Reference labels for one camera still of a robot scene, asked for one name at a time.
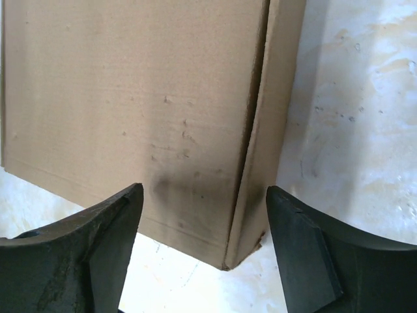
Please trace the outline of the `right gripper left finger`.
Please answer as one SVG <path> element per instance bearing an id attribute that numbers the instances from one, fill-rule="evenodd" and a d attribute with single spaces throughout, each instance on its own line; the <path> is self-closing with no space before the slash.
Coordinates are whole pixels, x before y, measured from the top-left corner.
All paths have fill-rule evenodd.
<path id="1" fill-rule="evenodd" d="M 119 312 L 143 208 L 134 183 L 52 224 L 1 238 L 2 312 Z"/>

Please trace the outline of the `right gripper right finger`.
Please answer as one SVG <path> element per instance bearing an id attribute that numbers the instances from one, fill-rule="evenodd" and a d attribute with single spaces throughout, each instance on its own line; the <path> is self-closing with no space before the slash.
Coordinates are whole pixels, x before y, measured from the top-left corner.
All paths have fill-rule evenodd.
<path id="1" fill-rule="evenodd" d="M 416 311 L 416 245 L 350 226 L 278 186 L 266 208 L 288 312 Z"/>

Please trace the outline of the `brown cardboard box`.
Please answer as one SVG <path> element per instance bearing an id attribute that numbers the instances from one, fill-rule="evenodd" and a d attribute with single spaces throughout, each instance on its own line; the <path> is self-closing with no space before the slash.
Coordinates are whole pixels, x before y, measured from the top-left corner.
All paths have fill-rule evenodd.
<path id="1" fill-rule="evenodd" d="M 304 1 L 2 1 L 2 165 L 223 271 L 267 228 Z"/>

